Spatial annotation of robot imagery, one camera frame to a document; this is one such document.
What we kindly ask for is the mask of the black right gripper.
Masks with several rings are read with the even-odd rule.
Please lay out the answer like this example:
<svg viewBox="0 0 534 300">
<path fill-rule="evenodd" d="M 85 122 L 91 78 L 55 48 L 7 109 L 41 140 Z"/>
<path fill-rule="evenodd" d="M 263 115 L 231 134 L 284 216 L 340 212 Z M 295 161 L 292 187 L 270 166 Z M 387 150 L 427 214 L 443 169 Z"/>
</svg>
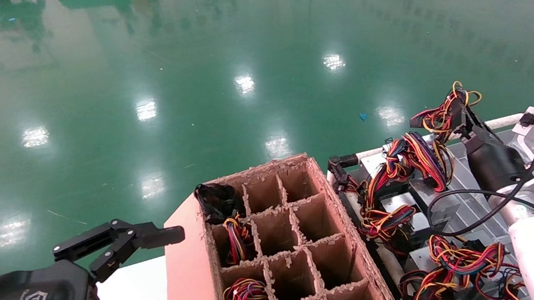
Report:
<svg viewBox="0 0 534 300">
<path fill-rule="evenodd" d="M 453 92 L 455 134 L 464 141 L 471 174 L 483 191 L 495 191 L 517 184 L 526 174 L 520 153 L 503 143 L 469 105 L 470 93 Z"/>
</svg>

